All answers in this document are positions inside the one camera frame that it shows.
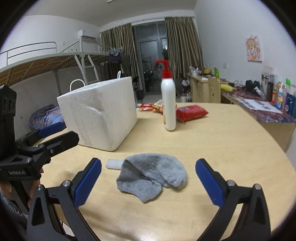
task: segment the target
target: green bottle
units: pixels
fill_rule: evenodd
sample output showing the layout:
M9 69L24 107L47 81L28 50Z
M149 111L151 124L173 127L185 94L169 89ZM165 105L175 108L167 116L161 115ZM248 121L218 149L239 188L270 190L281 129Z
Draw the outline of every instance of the green bottle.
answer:
M214 68L214 70L215 70L215 77L216 77L217 79L219 79L219 78L220 78L219 70L217 70L217 68Z

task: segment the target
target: paper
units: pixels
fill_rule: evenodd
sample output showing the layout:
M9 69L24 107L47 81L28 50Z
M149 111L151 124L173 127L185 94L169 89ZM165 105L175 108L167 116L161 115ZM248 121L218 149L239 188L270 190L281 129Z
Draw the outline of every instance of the paper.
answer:
M264 110L274 113L282 113L280 110L272 106L266 101L237 98L237 100L250 110Z

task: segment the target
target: poster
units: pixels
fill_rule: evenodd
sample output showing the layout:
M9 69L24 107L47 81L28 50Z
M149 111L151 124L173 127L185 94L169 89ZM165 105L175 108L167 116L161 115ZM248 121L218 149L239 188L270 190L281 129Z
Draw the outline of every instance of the poster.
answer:
M258 36L246 39L247 59L248 61L262 62L262 49Z

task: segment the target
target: snack bag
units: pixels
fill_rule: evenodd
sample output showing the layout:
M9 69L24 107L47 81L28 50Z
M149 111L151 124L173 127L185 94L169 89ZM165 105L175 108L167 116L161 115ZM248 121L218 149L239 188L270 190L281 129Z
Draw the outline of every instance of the snack bag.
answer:
M138 106L139 111L154 111L153 103L142 103Z
M163 112L163 101L159 100L153 104L153 108L156 112L162 113Z
M176 110L177 120L181 122L195 120L204 117L207 114L208 112L198 105L188 105L184 107L179 107Z

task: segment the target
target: curtain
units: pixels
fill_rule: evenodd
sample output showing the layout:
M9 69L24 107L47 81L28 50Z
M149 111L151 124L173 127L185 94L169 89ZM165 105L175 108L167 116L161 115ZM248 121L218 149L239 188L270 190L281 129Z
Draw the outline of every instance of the curtain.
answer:
M170 69L174 79L187 79L190 65L202 70L202 52L192 18L165 18L165 26Z
M123 47L123 51L127 53L131 61L131 76L132 78L139 76L139 87L143 89L139 65L136 55L136 47L133 38L133 30L130 23L121 25L102 32L102 45L114 48ZM119 64L107 64L107 75L111 78L117 77L117 72L120 70Z

